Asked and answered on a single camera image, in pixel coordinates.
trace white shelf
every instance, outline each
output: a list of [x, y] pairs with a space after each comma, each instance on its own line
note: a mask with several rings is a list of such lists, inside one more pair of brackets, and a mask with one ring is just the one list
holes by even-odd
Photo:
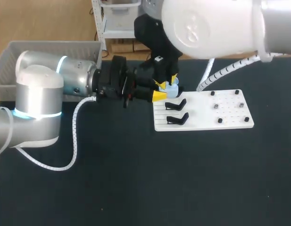
[[134, 39], [134, 31], [109, 31], [105, 30], [103, 33], [106, 39]]
[[121, 30], [111, 30], [108, 28], [108, 23], [106, 18], [103, 18], [103, 27], [104, 27], [104, 32], [103, 36], [106, 39], [134, 39], [135, 38], [135, 32], [134, 30], [132, 31], [121, 31]]
[[99, 0], [92, 0], [92, 6], [94, 11], [94, 18], [97, 28], [98, 40], [102, 42], [103, 49], [106, 50], [105, 39], [134, 39], [135, 33], [132, 31], [117, 31], [108, 28], [106, 18], [101, 17], [101, 6]]

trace black cable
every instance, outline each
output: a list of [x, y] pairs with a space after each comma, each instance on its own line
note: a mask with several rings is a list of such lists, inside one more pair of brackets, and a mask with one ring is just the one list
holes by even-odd
[[108, 52], [107, 50], [103, 50], [103, 51], [105, 51], [107, 54], [106, 54], [105, 56], [103, 56], [102, 58], [106, 58], [106, 57], [108, 57], [109, 52]]

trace dark table surface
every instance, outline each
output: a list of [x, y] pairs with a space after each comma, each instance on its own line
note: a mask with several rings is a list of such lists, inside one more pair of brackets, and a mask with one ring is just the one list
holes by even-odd
[[[233, 62], [217, 60], [213, 71]], [[187, 91], [196, 89], [206, 64], [180, 62]], [[242, 89], [255, 127], [155, 132], [151, 104], [134, 101], [125, 110], [122, 102], [102, 101], [79, 112], [78, 159], [70, 170], [48, 171], [6, 150], [0, 226], [291, 226], [291, 58], [247, 66], [214, 89]], [[27, 152], [67, 165], [74, 108], [64, 103], [56, 144]]]

